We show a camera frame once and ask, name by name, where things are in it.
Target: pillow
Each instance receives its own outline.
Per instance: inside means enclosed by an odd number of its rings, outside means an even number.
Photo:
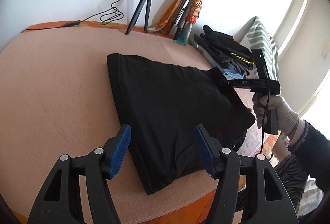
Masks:
[[[254,18],[252,26],[243,37],[240,44],[250,50],[260,48],[265,56],[270,79],[278,80],[277,45],[257,16]],[[258,78],[258,72],[255,65],[247,78]]]

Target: gloved hand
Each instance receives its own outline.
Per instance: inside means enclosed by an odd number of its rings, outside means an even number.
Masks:
[[[261,96],[259,93],[255,93],[252,98],[253,101],[253,111],[257,116],[258,128],[261,128],[262,117],[265,112],[265,107],[267,104],[267,96]],[[278,129],[282,131],[285,135],[290,135],[294,130],[298,122],[298,113],[294,112],[289,104],[284,100],[283,97],[277,95],[270,95],[269,109],[276,109],[278,118]]]

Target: stack of folded clothes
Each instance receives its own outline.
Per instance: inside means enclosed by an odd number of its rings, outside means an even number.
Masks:
[[[213,31],[209,26],[203,26],[204,33],[194,35],[190,42],[200,52],[205,50],[207,60],[212,66],[220,68],[226,77],[243,79],[253,69],[253,57],[250,50],[234,40],[230,35]]]

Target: tripod leg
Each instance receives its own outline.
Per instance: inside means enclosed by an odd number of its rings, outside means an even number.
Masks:
[[[151,0],[147,0],[147,1],[146,1],[145,33],[147,33],[147,29],[148,29],[148,21],[149,21],[149,14],[150,14],[150,6],[151,6]]]
[[[131,19],[130,23],[128,24],[127,30],[125,32],[126,35],[129,35],[130,34],[132,28],[136,24],[136,21],[138,20],[138,17],[139,17],[139,15],[141,13],[141,10],[143,8],[143,5],[144,5],[145,1],[146,0],[140,0],[138,6],[136,7],[135,12],[134,12],[134,14],[132,16],[132,19]]]

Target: yellow rope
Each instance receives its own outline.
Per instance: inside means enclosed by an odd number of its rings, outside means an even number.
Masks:
[[[253,64],[254,64],[254,61],[248,61],[247,59],[245,59],[245,58],[239,56],[238,54],[235,54],[235,53],[233,53],[233,52],[231,52],[231,54],[232,54],[233,56],[237,57],[238,59],[240,59],[241,61],[243,61],[243,62],[249,64],[249,65],[253,65]]]

